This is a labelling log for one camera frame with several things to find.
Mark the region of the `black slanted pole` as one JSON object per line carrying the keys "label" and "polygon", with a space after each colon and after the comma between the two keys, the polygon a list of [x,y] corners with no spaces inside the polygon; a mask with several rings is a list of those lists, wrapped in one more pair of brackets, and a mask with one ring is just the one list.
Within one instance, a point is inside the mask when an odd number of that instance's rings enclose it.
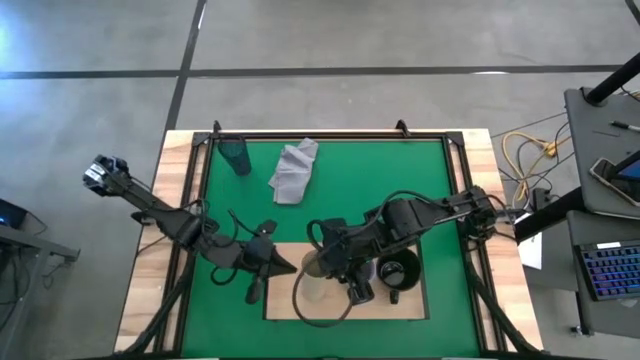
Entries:
{"label": "black slanted pole", "polygon": [[582,90],[584,100],[593,106],[600,106],[617,89],[624,86],[640,73],[640,52],[614,71],[591,90]]}

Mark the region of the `black power strip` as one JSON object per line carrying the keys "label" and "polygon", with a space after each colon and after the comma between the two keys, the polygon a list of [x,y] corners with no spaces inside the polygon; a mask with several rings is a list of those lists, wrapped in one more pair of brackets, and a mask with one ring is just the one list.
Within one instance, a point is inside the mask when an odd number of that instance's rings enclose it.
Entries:
{"label": "black power strip", "polygon": [[533,212],[539,211],[551,202],[551,192],[544,188],[534,188],[530,192],[531,208]]}

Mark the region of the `green table mat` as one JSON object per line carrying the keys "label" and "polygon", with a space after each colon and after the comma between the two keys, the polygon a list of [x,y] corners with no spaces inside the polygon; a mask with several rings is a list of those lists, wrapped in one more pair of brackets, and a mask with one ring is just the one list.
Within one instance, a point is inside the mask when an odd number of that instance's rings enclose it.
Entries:
{"label": "green table mat", "polygon": [[[365,212],[396,190],[437,199],[450,194],[442,144],[426,142],[323,142],[301,203],[274,202],[269,179],[282,144],[252,142],[252,170],[237,176],[220,157],[207,185],[210,216],[231,234],[240,220],[255,227],[277,224],[277,243],[303,242],[314,219],[342,217],[359,224]],[[332,328],[305,321],[269,321],[261,304],[245,301],[251,277],[214,271],[198,260],[191,290],[182,353],[189,358],[373,358],[473,357],[478,353],[463,256],[454,223],[439,225],[421,241],[430,316],[426,320],[359,320]]]}

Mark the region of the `black mug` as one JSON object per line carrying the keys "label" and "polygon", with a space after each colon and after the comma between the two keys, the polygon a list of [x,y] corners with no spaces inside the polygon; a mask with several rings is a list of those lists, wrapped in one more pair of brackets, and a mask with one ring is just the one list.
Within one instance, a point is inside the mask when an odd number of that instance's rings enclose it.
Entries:
{"label": "black mug", "polygon": [[389,301],[399,303],[400,293],[411,290],[420,281],[421,263],[410,249],[379,257],[376,273],[380,281],[390,290]]}

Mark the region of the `white paper sheet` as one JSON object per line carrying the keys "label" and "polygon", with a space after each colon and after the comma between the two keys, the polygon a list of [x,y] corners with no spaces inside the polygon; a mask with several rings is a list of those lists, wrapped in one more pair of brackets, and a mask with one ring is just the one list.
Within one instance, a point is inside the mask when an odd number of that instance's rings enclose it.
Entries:
{"label": "white paper sheet", "polygon": [[542,233],[522,240],[518,244],[521,263],[525,267],[536,270],[542,269]]}

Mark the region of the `grey folded cloth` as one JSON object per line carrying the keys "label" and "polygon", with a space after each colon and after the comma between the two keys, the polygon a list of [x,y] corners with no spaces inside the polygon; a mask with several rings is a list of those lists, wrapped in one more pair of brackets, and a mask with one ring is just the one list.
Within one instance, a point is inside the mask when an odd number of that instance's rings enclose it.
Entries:
{"label": "grey folded cloth", "polygon": [[275,172],[268,182],[273,189],[274,203],[296,205],[302,202],[318,149],[319,144],[310,138],[304,138],[296,146],[283,147]]}

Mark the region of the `tablet with blue screen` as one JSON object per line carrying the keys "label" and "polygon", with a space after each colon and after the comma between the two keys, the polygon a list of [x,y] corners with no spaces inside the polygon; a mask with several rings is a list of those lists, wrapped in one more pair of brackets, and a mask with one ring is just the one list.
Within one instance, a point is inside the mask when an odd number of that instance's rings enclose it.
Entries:
{"label": "tablet with blue screen", "polygon": [[640,150],[616,164],[612,178],[640,182]]}

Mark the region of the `black stand beam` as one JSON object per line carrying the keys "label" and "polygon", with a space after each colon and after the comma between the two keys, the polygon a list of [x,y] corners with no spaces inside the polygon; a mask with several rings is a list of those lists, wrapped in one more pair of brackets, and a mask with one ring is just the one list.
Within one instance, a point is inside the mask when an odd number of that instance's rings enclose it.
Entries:
{"label": "black stand beam", "polygon": [[569,211],[584,209],[582,188],[577,187],[548,206],[531,213],[524,220],[518,222],[514,226],[515,240],[517,243],[523,242],[564,220]]}

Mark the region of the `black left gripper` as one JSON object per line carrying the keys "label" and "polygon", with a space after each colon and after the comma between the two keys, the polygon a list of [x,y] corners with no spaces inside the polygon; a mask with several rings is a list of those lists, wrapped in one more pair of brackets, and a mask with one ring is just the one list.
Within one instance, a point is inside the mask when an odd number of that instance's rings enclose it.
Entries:
{"label": "black left gripper", "polygon": [[260,233],[243,245],[243,264],[254,281],[270,277],[295,274],[297,268],[275,250],[268,233]]}

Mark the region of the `backlit keyboard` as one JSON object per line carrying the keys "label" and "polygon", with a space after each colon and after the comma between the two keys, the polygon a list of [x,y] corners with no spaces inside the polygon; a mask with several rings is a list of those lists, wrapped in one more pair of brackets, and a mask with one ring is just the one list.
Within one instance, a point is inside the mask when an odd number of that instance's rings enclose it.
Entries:
{"label": "backlit keyboard", "polygon": [[573,248],[594,301],[640,298],[640,238]]}

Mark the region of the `tall white cup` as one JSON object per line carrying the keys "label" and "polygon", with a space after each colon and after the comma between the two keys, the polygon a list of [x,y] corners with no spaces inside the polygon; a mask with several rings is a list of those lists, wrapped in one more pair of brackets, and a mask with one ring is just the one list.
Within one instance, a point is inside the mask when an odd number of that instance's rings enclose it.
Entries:
{"label": "tall white cup", "polygon": [[302,279],[300,289],[303,298],[308,302],[319,303],[331,297],[334,280],[330,279],[322,270],[318,251],[311,250],[302,258]]}

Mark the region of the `smartphone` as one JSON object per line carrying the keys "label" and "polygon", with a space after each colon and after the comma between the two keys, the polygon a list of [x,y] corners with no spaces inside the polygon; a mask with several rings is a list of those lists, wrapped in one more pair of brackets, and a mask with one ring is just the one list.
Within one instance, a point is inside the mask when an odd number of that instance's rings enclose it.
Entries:
{"label": "smartphone", "polygon": [[600,158],[590,168],[589,173],[598,182],[612,190],[625,201],[640,207],[640,182],[612,178],[614,166],[611,161]]}

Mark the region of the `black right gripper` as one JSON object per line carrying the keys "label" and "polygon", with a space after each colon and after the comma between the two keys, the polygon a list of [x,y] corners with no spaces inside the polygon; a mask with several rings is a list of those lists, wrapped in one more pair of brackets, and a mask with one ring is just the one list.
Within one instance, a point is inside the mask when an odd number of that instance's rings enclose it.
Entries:
{"label": "black right gripper", "polygon": [[351,260],[353,251],[350,240],[358,229],[358,225],[348,225],[344,218],[332,218],[320,222],[323,247],[319,259],[320,268],[327,278],[347,281],[348,296],[352,306],[370,302],[375,298],[370,276],[363,273],[359,281],[354,262]]}

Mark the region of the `black table frame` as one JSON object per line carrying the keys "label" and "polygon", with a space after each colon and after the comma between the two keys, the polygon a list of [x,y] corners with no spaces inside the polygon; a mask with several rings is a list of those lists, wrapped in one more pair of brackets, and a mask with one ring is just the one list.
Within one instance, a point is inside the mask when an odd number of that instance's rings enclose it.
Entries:
{"label": "black table frame", "polygon": [[[497,163],[485,129],[334,129],[334,130],[170,130],[162,145],[155,195],[172,205],[192,200],[203,192],[208,179],[205,170],[213,146],[223,137],[243,137],[247,141],[296,141],[305,137],[316,141],[362,141],[368,145],[381,141],[438,141],[445,163],[451,170],[454,190],[479,185],[496,202],[504,198]],[[532,346],[542,346],[538,322],[526,284],[525,274],[512,230],[501,225],[494,238],[472,254],[475,271],[509,317],[514,327]],[[114,349],[131,346],[147,326],[161,302],[173,289],[178,276],[186,271],[191,258],[182,250],[155,242],[159,231],[143,229],[140,244],[147,253],[136,258]]]}

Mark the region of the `wooden cutting board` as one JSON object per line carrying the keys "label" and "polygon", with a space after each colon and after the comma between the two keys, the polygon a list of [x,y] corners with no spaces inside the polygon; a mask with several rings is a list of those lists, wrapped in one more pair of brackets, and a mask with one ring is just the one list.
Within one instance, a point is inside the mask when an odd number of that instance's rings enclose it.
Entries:
{"label": "wooden cutting board", "polygon": [[[302,268],[302,258],[315,250],[309,243],[279,243],[277,249],[283,257],[297,268]],[[266,286],[264,318],[267,320],[296,320],[298,316],[292,305],[292,292],[296,276],[294,274],[273,277]],[[331,297],[319,303],[306,301],[302,296],[300,284],[297,303],[302,314],[311,320],[332,320],[338,318],[348,304],[347,286],[334,280]],[[376,273],[370,278],[375,298],[367,303],[356,305],[347,315],[349,320],[390,320],[426,319],[424,295],[420,285],[400,294],[399,303],[389,301],[390,290],[384,286]]]}

